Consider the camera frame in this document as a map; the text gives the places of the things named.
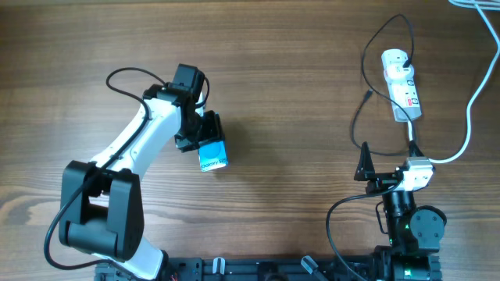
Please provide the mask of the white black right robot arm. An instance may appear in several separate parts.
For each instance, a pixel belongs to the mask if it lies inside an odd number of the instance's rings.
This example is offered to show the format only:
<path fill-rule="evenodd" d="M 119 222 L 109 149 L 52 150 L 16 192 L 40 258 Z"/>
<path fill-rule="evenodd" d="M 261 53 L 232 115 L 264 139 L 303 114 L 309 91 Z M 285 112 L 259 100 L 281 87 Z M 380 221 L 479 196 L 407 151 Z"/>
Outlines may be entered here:
<path fill-rule="evenodd" d="M 369 146 L 361 146 L 354 180 L 366 181 L 366 193 L 382 197 L 390 245 L 372 254 L 370 280 L 442 280 L 437 253 L 447 217 L 429 205 L 417 206 L 414 194 L 429 185 L 435 168 L 414 141 L 410 155 L 391 173 L 377 173 Z"/>

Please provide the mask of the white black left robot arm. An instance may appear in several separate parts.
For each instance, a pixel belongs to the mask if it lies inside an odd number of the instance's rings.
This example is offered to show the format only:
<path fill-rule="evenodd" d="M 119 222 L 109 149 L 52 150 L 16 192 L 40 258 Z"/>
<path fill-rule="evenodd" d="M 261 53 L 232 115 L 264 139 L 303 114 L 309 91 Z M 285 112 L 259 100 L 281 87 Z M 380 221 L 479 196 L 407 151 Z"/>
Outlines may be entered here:
<path fill-rule="evenodd" d="M 88 263 L 98 280 L 177 280 L 164 250 L 144 237 L 141 180 L 169 141 L 181 152 L 197 151 L 200 169 L 228 165 L 220 116 L 205 110 L 209 79 L 180 64 L 173 80 L 159 80 L 138 98 L 140 108 L 122 133 L 89 162 L 72 161 L 63 171 L 61 207 L 44 242 L 46 261 L 53 233 L 59 242 L 97 256 Z"/>

